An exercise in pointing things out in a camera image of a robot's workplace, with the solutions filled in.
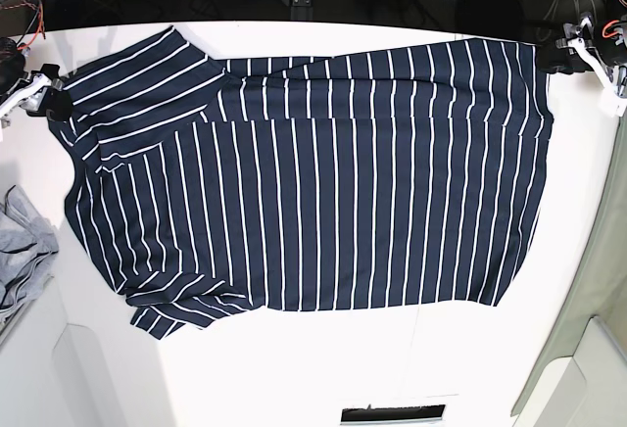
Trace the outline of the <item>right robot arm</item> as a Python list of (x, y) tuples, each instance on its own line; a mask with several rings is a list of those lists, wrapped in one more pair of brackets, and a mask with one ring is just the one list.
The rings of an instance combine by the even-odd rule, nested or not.
[(30, 117), (67, 121), (72, 100), (60, 67), (43, 64), (30, 71), (33, 43), (45, 37), (44, 0), (1, 0), (1, 121), (20, 108)]

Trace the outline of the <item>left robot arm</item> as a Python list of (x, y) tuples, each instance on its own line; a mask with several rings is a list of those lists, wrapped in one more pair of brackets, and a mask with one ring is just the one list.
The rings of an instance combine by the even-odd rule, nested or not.
[(549, 74), (591, 71), (568, 41), (581, 38), (588, 54), (607, 69), (626, 66), (626, 0), (603, 0), (602, 10), (578, 9), (575, 16), (559, 24), (537, 52), (536, 64)]

